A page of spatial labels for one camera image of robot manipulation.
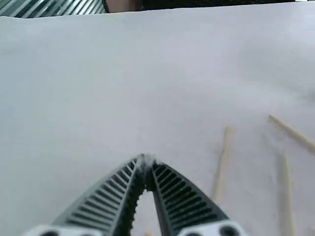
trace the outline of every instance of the screw hole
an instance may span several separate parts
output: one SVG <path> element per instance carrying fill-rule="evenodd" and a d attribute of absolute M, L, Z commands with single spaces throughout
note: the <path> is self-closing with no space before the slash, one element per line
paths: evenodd
<path fill-rule="evenodd" d="M 198 233 L 188 233 L 185 236 L 202 236 L 202 235 L 200 235 Z"/>
<path fill-rule="evenodd" d="M 239 236 L 240 234 L 236 230 L 236 228 L 231 226 L 223 226 L 220 229 L 220 235 L 222 236 Z"/>
<path fill-rule="evenodd" d="M 43 234 L 41 234 L 40 236 L 58 236 L 58 232 L 57 231 L 47 231 Z"/>

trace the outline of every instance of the metal grille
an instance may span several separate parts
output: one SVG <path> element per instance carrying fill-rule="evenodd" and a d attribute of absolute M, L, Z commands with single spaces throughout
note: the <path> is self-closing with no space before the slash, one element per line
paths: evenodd
<path fill-rule="evenodd" d="M 36 18 L 105 12 L 103 0 L 0 0 L 0 16 Z"/>

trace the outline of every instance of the toothpick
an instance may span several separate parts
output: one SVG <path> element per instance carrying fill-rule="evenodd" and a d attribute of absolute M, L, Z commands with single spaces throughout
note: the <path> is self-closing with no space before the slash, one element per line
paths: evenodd
<path fill-rule="evenodd" d="M 269 119 L 284 129 L 289 135 L 297 139 L 301 144 L 308 147 L 311 151 L 315 152 L 315 144 L 309 141 L 304 135 L 294 131 L 290 126 L 284 124 L 281 120 L 273 115 L 269 115 Z"/>
<path fill-rule="evenodd" d="M 220 158 L 217 178 L 215 179 L 215 188 L 214 188 L 214 197 L 213 200 L 219 204 L 221 203 L 221 189 L 223 183 L 223 175 L 228 163 L 228 156 L 229 156 L 229 144 L 230 144 L 230 134 L 232 133 L 232 127 L 227 126 L 224 131 L 224 138 L 223 138 L 223 152 Z"/>

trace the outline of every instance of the white surface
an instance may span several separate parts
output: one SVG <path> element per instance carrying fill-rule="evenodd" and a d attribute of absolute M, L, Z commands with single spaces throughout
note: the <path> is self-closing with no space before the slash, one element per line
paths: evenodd
<path fill-rule="evenodd" d="M 149 152 L 206 194 L 234 125 L 222 209 L 280 235 L 277 154 L 292 166 L 297 235 L 315 222 L 315 4 L 0 18 L 0 229 L 50 223 L 87 187 Z M 134 235 L 158 236 L 141 198 Z"/>

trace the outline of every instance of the wooden stick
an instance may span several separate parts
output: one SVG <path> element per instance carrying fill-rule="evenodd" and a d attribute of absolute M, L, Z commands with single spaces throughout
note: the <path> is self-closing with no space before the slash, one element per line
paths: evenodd
<path fill-rule="evenodd" d="M 281 153 L 282 159 L 282 179 L 285 188 L 285 197 L 282 201 L 285 201 L 283 205 L 285 207 L 283 213 L 283 223 L 285 227 L 285 235 L 286 236 L 296 236 L 296 229 L 294 224 L 294 216 L 292 211 L 292 187 L 291 187 L 291 175 L 290 168 L 287 163 L 286 154 L 283 151 Z"/>
<path fill-rule="evenodd" d="M 213 197 L 213 200 L 217 204 L 221 203 L 221 189 L 222 189 L 222 182 L 223 182 L 223 174 L 226 169 L 227 162 L 228 162 L 230 134 L 232 133 L 232 130 L 233 130 L 232 127 L 227 126 L 224 131 L 223 152 L 220 158 L 217 178 L 215 179 L 215 188 L 214 188 L 214 197 Z"/>
<path fill-rule="evenodd" d="M 269 115 L 269 119 L 284 129 L 289 135 L 297 139 L 301 144 L 305 145 L 308 149 L 315 152 L 315 144 L 310 142 L 304 135 L 294 131 L 290 126 L 284 124 L 281 120 Z"/>

